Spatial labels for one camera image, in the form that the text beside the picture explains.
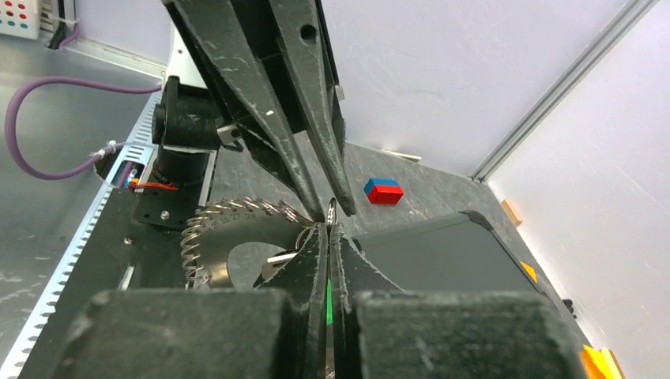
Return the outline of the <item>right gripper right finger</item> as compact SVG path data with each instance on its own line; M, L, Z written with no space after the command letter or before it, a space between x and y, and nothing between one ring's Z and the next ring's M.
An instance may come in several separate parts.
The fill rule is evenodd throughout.
M556 305L528 291L403 291L329 229L339 378L579 378Z

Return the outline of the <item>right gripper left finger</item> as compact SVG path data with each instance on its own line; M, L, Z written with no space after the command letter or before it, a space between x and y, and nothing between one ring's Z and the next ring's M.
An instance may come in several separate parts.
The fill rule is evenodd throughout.
M326 367L326 226L252 291L102 291L55 378L318 378Z

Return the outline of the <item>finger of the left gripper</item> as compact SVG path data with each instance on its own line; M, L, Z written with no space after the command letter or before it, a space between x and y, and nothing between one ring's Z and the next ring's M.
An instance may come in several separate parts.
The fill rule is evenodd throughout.
M356 201L344 167L345 121L337 94L339 78L322 3L269 4L312 147L342 211L353 216Z
M253 160L292 190L314 221L325 214L291 126L230 1L164 6L220 113L242 126Z

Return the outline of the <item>green key tag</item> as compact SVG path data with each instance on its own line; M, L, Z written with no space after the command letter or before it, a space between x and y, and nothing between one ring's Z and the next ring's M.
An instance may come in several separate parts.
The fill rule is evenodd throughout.
M326 324L331 325L333 323L333 294L332 294L332 282L327 280L326 282Z

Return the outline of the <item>metal disc keyring with rings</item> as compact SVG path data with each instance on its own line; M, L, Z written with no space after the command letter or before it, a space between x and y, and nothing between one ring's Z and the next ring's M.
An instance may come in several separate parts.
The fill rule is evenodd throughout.
M315 222L281 201L262 198L224 199L199 209L181 233L180 256L186 289L233 287L229 268L232 250L263 243L289 252L282 263L298 255Z

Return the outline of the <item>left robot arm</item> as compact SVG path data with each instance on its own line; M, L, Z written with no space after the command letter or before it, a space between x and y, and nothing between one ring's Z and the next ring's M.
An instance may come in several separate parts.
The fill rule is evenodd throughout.
M295 136L306 132L344 213L356 202L344 169L345 121L319 1L166 1L178 53L201 78L167 76L153 140L216 150L234 129L253 160L292 190L315 220L321 201Z

